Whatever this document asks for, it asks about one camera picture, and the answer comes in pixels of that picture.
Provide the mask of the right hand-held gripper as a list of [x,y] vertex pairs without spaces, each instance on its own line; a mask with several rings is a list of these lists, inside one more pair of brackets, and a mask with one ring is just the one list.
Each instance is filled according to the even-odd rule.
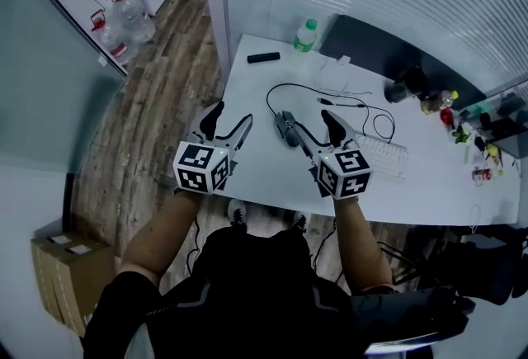
[[304,154],[311,159],[310,172],[322,198],[343,200],[363,194],[371,181],[372,168],[356,142],[356,131],[336,113],[323,109],[329,143],[319,143],[298,121],[295,133]]

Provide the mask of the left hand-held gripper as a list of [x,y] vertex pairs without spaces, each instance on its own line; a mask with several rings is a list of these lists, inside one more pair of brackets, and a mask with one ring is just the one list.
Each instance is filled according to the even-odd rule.
[[201,194],[222,191],[238,163],[234,156],[252,128],[252,114],[244,116],[225,136],[216,136],[224,109],[219,101],[206,107],[191,122],[188,136],[178,145],[172,168],[177,188]]

